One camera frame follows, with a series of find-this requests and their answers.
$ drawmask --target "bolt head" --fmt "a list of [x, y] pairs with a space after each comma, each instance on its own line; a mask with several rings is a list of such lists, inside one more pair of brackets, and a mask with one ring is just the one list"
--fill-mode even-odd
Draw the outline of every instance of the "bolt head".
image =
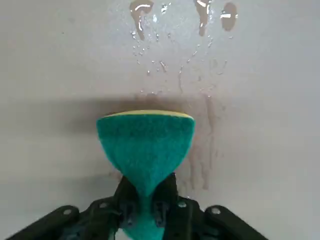
[[212, 214], [220, 214], [220, 213], [221, 213], [221, 211], [220, 211], [220, 209], [219, 209], [219, 208], [217, 208], [217, 207], [213, 207], [213, 208], [211, 208], [211, 213], [212, 213]]
[[179, 208], [185, 208], [186, 206], [187, 206], [187, 204], [184, 201], [178, 202], [178, 207]]

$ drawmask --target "water droplet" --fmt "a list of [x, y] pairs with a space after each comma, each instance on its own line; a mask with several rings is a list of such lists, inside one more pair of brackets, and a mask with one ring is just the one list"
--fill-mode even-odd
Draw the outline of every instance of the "water droplet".
[[162, 70], [166, 73], [167, 72], [167, 66], [166, 64], [163, 62], [163, 61], [159, 61], [161, 67], [162, 67]]
[[131, 12], [131, 17], [134, 21], [136, 31], [141, 40], [145, 39], [144, 30], [141, 24], [141, 11], [148, 14], [151, 11], [153, 5], [154, 3], [150, 0], [135, 0], [130, 4], [129, 9]]
[[181, 74], [182, 74], [182, 70], [184, 69], [184, 66], [182, 65], [181, 67], [180, 67], [180, 71], [179, 71], [179, 73], [178, 73], [178, 79], [180, 80], [181, 79]]
[[212, 45], [213, 41], [214, 41], [214, 38], [212, 37], [212, 38], [210, 39], [210, 41], [209, 41], [208, 49], [211, 47], [211, 45]]
[[158, 21], [157, 16], [155, 14], [153, 14], [152, 20], [153, 20], [154, 23], [156, 23]]
[[194, 53], [192, 54], [192, 57], [194, 57], [197, 54], [198, 50], [195, 50]]
[[137, 37], [136, 37], [136, 31], [131, 31], [130, 32], [130, 34], [131, 34], [131, 37], [133, 38], [133, 39], [137, 39]]
[[236, 5], [231, 2], [226, 3], [220, 14], [222, 28], [227, 32], [231, 31], [236, 24], [237, 18], [238, 14]]
[[162, 14], [165, 14], [166, 11], [167, 11], [167, 9], [168, 9], [168, 5], [167, 5], [167, 4], [162, 4], [162, 6], [161, 6], [161, 13], [162, 13]]

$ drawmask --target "liquid drip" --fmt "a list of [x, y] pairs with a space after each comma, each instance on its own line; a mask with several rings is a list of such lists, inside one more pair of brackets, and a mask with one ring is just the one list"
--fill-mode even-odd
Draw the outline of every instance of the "liquid drip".
[[141, 11], [144, 11], [146, 14], [148, 14], [151, 11], [153, 5], [154, 3], [150, 0], [135, 0], [130, 4], [129, 9], [131, 12], [131, 16], [135, 24], [136, 32], [138, 33], [141, 40], [145, 39], [144, 29], [141, 23]]
[[161, 67], [162, 67], [162, 70], [163, 70], [163, 72], [167, 72], [167, 66], [166, 66], [166, 64], [163, 62], [163, 61], [159, 61], [159, 63], [160, 63], [160, 65], [161, 65]]
[[196, 11], [200, 17], [199, 35], [204, 36], [206, 25], [208, 24], [208, 15], [210, 11], [211, 0], [194, 0]]
[[222, 28], [225, 31], [229, 32], [234, 28], [237, 18], [238, 14], [236, 5], [231, 2], [228, 2], [226, 5], [224, 5], [224, 8], [220, 14], [220, 19]]

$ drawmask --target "green sponge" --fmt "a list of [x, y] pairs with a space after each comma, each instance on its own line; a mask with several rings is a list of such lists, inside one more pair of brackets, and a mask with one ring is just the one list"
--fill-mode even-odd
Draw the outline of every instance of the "green sponge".
[[134, 240], [160, 240], [150, 207], [157, 185], [185, 158], [195, 131], [194, 119], [184, 113], [136, 110], [97, 121], [98, 136], [112, 164], [135, 186], [141, 212], [134, 227], [125, 229]]

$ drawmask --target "brown stain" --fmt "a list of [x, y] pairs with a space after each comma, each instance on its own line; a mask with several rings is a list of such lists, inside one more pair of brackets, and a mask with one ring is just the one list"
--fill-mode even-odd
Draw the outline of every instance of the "brown stain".
[[214, 122], [215, 122], [215, 113], [214, 113], [214, 104], [212, 102], [211, 97], [204, 97], [205, 106], [206, 106], [206, 114], [208, 117], [208, 123], [210, 127], [209, 137], [210, 137], [210, 145], [209, 145], [209, 167], [212, 170], [212, 158], [213, 158], [213, 147], [214, 147]]
[[116, 179], [120, 183], [123, 175], [122, 175], [122, 173], [120, 171], [114, 170], [112, 172], [109, 172], [107, 176], [111, 177], [113, 179]]
[[203, 179], [203, 185], [202, 189], [203, 190], [209, 190], [209, 172], [208, 169], [206, 168], [205, 164], [203, 162], [200, 162], [201, 165], [201, 176]]
[[130, 4], [131, 17], [133, 18], [136, 32], [138, 33], [141, 40], [145, 39], [144, 29], [141, 23], [141, 12], [144, 11], [146, 14], [150, 13], [154, 3], [150, 0], [135, 0]]
[[238, 13], [236, 5], [234, 5], [232, 2], [226, 3], [221, 12], [222, 28], [227, 32], [231, 31], [236, 24], [237, 17]]
[[196, 162], [197, 162], [197, 147], [191, 147], [189, 151], [189, 164], [190, 164], [190, 185], [194, 190], [196, 188]]
[[204, 36], [206, 33], [206, 25], [208, 24], [208, 14], [211, 0], [194, 0], [196, 11], [200, 17], [199, 35]]

